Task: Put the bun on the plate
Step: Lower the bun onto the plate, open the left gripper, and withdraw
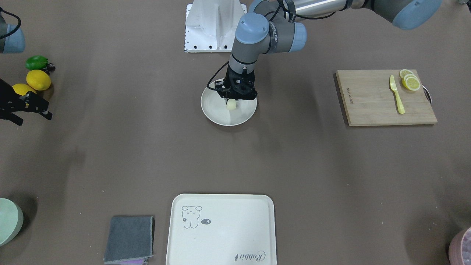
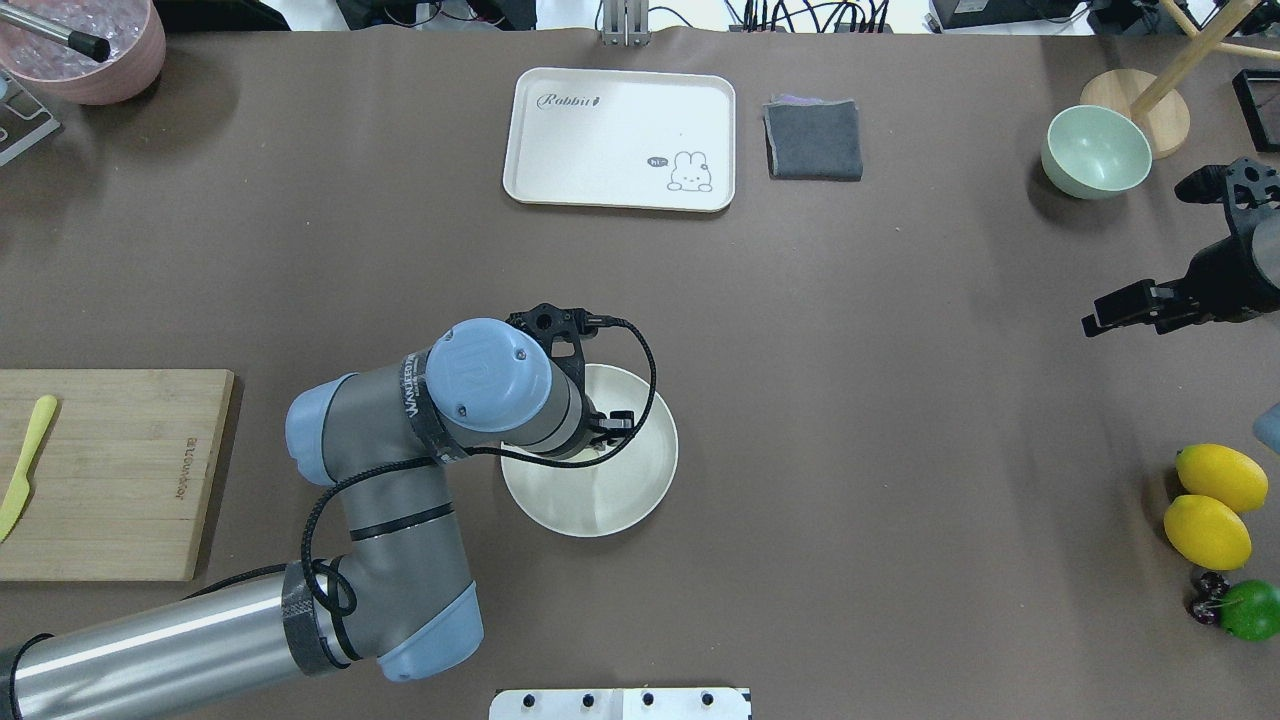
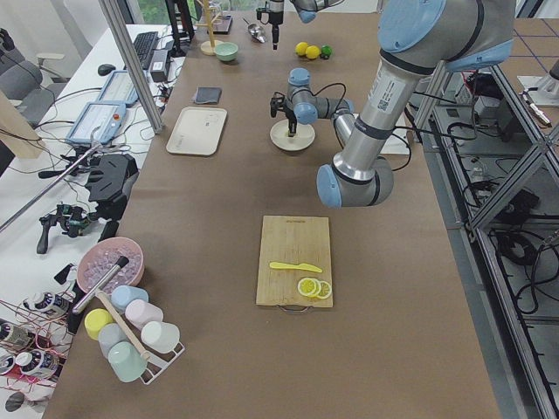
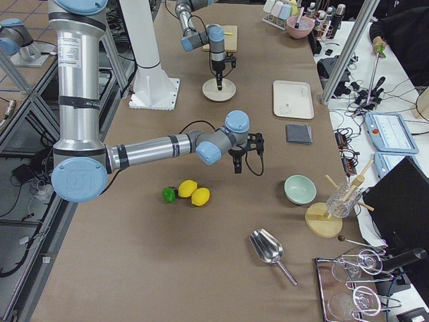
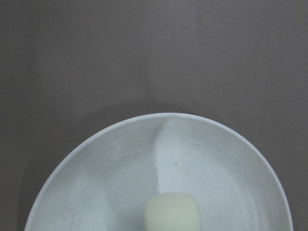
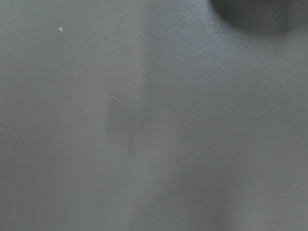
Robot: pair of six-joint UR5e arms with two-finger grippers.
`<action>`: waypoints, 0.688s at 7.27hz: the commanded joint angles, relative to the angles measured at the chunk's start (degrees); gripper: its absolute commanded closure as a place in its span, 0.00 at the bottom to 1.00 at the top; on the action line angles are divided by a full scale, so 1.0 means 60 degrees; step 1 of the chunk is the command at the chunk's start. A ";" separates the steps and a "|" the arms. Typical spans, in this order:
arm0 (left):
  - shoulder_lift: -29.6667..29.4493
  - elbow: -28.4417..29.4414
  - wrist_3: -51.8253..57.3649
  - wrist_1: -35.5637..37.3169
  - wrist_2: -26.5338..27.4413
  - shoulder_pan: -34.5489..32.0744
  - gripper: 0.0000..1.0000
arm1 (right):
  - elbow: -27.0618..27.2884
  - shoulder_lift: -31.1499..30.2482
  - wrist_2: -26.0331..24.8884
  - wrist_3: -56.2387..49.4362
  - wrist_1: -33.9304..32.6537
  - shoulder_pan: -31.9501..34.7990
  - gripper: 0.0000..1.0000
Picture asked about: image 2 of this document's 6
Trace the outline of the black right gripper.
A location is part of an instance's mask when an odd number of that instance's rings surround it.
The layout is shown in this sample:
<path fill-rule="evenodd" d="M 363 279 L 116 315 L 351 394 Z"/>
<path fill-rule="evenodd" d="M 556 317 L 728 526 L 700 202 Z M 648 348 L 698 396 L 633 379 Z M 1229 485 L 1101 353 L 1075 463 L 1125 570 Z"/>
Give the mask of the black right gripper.
<path fill-rule="evenodd" d="M 1243 323 L 1275 313 L 1277 191 L 1277 170 L 1249 158 L 1203 165 L 1180 179 L 1174 190 L 1178 200 L 1222 205 L 1228 237 L 1198 251 L 1183 278 L 1162 284 L 1172 302 L 1160 319 L 1157 284 L 1137 281 L 1093 301 L 1092 313 L 1082 318 L 1084 336 L 1153 324 L 1157 333 L 1167 334 L 1189 325 Z"/>

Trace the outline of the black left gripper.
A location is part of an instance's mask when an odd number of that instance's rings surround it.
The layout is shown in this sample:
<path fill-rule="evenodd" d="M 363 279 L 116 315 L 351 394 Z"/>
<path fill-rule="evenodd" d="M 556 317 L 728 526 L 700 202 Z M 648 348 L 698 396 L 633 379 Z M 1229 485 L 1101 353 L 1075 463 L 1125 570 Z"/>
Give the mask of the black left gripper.
<path fill-rule="evenodd" d="M 586 359 L 581 343 L 596 336 L 596 315 L 584 307 L 557 307 L 539 304 L 511 313 L 506 323 L 532 337 L 545 355 L 573 382 L 585 386 Z M 632 410 L 590 413 L 590 446 L 614 447 L 634 437 L 636 416 Z"/>

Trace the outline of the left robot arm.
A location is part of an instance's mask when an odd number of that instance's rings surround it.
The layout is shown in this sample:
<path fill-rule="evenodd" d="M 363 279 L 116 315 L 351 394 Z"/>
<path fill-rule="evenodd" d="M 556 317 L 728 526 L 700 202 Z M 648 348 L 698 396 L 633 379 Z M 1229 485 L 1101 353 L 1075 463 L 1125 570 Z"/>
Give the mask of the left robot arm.
<path fill-rule="evenodd" d="M 156 719 L 375 659 L 390 682 L 463 662 L 483 641 L 445 469 L 490 455 L 582 469 L 645 424 L 602 413 L 581 343 L 622 318 L 541 304 L 476 318 L 375 372 L 300 395 L 285 442 L 324 488 L 297 559 L 179 602 L 3 652 L 5 719 Z"/>

